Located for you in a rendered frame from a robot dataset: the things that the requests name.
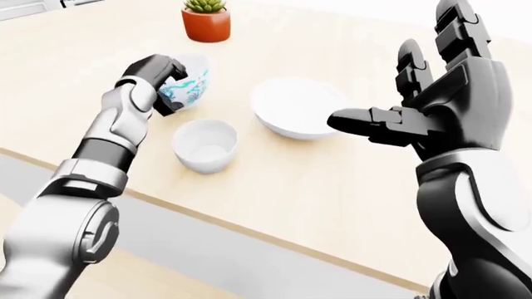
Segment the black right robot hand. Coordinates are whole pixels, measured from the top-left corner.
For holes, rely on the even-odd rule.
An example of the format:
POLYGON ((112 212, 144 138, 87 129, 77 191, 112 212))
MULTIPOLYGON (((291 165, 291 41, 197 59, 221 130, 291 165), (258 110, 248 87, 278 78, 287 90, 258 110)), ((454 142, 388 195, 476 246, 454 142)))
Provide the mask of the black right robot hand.
POLYGON ((400 106, 341 109, 328 126, 375 144, 412 146, 421 160, 458 149, 499 150, 512 94, 504 65, 491 58, 481 17, 467 0, 440 0, 435 31, 446 74, 433 79, 419 45, 408 39, 397 56, 400 106))

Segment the white cabinet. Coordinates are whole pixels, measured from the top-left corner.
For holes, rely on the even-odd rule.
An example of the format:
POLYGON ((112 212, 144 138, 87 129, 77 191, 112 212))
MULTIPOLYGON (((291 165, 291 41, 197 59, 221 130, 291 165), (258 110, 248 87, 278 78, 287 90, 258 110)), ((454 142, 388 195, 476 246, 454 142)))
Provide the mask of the white cabinet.
POLYGON ((104 0, 0 0, 0 22, 104 0))

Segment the large white bowl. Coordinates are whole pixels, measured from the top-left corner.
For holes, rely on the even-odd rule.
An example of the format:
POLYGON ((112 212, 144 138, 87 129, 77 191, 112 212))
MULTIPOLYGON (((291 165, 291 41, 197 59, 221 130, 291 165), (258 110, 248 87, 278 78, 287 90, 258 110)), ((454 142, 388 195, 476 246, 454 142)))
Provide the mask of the large white bowl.
POLYGON ((257 84, 250 94, 253 113, 266 128, 296 140, 319 140, 336 134, 328 117, 348 108, 347 96, 321 81, 280 77, 257 84))

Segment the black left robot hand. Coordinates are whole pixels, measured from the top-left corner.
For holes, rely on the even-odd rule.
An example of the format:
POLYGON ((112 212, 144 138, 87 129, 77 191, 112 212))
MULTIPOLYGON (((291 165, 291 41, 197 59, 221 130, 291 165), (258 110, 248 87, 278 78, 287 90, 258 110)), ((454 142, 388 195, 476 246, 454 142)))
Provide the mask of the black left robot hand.
POLYGON ((174 114, 183 104, 171 104, 171 98, 160 90, 167 79, 175 81, 188 77, 186 67, 176 59, 161 54, 153 54, 144 59, 134 62, 116 82, 115 88, 131 83, 134 86, 148 85, 148 101, 145 104, 135 104, 140 111, 148 111, 154 108, 161 116, 174 114))

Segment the small white bowl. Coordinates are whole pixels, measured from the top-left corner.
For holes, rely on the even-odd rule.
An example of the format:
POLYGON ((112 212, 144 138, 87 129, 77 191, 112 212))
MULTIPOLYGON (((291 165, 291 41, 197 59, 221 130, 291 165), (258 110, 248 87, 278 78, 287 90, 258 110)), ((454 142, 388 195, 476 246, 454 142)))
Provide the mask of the small white bowl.
POLYGON ((233 161, 238 145, 236 129, 226 121, 199 119, 183 124, 173 135, 171 147, 187 169, 216 174, 233 161))

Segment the green succulent plant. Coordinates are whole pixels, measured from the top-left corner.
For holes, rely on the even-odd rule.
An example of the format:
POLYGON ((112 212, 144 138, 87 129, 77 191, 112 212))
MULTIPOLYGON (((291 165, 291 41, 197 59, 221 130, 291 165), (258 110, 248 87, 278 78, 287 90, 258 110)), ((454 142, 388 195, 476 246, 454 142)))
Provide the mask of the green succulent plant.
POLYGON ((224 0, 185 0, 184 5, 192 12, 197 13, 215 13, 225 9, 224 0))

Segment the terracotta plant pot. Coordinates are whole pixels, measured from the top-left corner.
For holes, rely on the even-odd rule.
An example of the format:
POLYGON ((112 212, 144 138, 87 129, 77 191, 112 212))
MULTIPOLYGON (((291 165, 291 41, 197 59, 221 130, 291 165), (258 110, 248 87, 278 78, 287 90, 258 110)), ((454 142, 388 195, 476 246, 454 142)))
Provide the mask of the terracotta plant pot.
POLYGON ((196 42, 224 42, 231 34, 230 12, 223 8, 214 13, 197 13, 181 9, 187 37, 196 42))

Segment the white bowl with teal pattern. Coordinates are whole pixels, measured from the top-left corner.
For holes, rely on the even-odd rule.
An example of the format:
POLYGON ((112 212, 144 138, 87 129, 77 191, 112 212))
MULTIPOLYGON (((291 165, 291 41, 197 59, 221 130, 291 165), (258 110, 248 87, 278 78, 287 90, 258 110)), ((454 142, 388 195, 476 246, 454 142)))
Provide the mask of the white bowl with teal pattern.
POLYGON ((195 106, 205 93, 210 82, 210 63, 202 54, 181 54, 175 59, 183 64, 188 76, 185 79, 167 79, 159 91, 170 99, 174 111, 195 106))

